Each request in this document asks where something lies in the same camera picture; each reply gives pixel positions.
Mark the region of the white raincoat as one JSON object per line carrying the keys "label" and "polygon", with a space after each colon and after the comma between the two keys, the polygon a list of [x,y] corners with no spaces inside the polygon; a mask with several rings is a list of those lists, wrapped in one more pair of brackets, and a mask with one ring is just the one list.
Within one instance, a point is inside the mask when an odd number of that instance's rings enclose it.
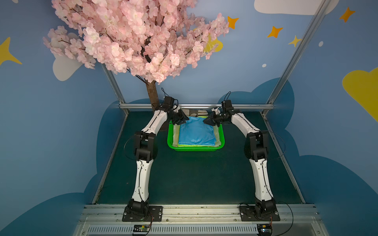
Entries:
{"label": "white raincoat", "polygon": [[190,117],[182,125],[173,125],[172,145],[175,148],[181,147],[219,147],[221,138],[219,127],[204,124],[204,118]]}

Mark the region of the green plastic basket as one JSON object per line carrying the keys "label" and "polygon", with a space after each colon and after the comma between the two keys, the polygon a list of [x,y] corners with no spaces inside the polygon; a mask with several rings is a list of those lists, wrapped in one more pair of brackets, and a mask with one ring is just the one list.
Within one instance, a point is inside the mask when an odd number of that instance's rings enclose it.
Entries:
{"label": "green plastic basket", "polygon": [[174,147],[172,145],[172,141],[173,141],[172,134],[173,134],[173,124],[170,123],[169,128],[168,128],[167,144],[171,149],[173,149],[175,151],[184,151],[184,152],[188,152],[188,151],[199,151],[199,152],[216,151],[216,150],[223,148],[224,145],[225,145],[225,137],[224,137],[222,125],[219,126],[219,134],[220,134],[221,145],[217,148],[214,148],[214,147]]}

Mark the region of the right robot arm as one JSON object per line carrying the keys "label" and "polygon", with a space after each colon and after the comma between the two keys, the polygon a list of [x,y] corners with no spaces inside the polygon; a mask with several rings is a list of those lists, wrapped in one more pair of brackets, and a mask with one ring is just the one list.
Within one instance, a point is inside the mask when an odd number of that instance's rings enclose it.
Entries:
{"label": "right robot arm", "polygon": [[251,164],[254,175],[255,215],[263,219],[275,214],[276,201],[270,187],[267,170],[269,132],[253,125],[240,110],[233,107],[231,100],[224,100],[221,103],[221,109],[213,109],[204,123],[211,126],[231,123],[243,133],[246,138],[244,154]]}

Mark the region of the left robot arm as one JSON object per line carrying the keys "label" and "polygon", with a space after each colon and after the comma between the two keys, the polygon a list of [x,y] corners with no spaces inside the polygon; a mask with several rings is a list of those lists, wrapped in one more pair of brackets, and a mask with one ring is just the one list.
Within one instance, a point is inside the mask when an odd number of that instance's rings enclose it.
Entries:
{"label": "left robot arm", "polygon": [[136,159],[137,171],[135,188],[127,206],[127,213],[145,218],[149,215],[149,179],[152,164],[157,156],[158,148],[155,138],[162,125],[185,124],[189,118],[178,104],[178,100],[166,95],[163,103],[155,107],[154,114],[147,125],[135,133],[133,137],[133,154]]}

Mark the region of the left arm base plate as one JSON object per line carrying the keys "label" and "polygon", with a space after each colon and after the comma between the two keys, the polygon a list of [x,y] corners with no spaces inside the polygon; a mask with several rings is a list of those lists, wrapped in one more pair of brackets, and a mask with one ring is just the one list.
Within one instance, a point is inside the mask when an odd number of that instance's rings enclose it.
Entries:
{"label": "left arm base plate", "polygon": [[161,222],[163,206],[149,206],[144,209],[132,209],[125,207],[122,221],[123,222]]}

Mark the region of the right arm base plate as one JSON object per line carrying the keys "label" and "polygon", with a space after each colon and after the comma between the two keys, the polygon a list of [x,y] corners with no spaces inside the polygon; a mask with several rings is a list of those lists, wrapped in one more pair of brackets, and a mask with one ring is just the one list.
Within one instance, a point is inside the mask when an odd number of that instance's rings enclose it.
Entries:
{"label": "right arm base plate", "polygon": [[269,207],[264,210],[259,206],[255,205],[245,205],[241,204],[239,207],[239,214],[241,221],[252,222],[252,221],[280,221],[280,216],[278,210],[275,206]]}

